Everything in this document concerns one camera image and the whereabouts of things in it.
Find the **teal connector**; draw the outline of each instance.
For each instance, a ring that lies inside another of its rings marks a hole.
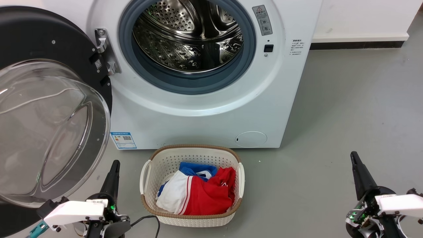
[[[37,238],[48,228],[49,226],[44,222],[44,220],[42,220],[34,229],[32,229],[31,232],[29,232],[29,236],[27,236],[27,238]]]

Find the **open door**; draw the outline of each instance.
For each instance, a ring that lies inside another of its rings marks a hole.
[[[35,208],[69,196],[89,178],[107,145],[112,93],[102,55],[67,19],[1,7],[0,32],[5,237],[36,223]]]

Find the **floor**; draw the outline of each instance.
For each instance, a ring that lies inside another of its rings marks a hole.
[[[345,215],[357,202],[352,150],[379,185],[399,194],[413,187],[423,192],[423,14],[409,35],[401,49],[310,52],[281,148],[236,150],[247,176],[234,219],[202,229],[163,224],[159,237],[347,238]],[[70,198],[99,191],[105,171],[119,159],[119,210],[133,221],[147,215],[139,174],[151,154],[118,151],[109,143],[94,174]],[[403,227],[410,237],[420,236],[417,219],[405,219]],[[152,238],[155,232],[156,221],[144,220],[126,237]],[[78,236],[71,228],[60,237]]]

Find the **door hinge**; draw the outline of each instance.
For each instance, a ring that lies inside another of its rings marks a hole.
[[[95,29],[96,43],[97,43],[97,52],[103,55],[107,63],[108,75],[113,75],[115,73],[120,73],[121,68],[119,67],[118,60],[116,59],[115,52],[109,40],[109,35],[107,30],[104,28]]]

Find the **white washing machine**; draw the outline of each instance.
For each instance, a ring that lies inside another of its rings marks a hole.
[[[0,0],[0,208],[18,216],[0,237],[78,189],[109,137],[279,147],[320,6]]]

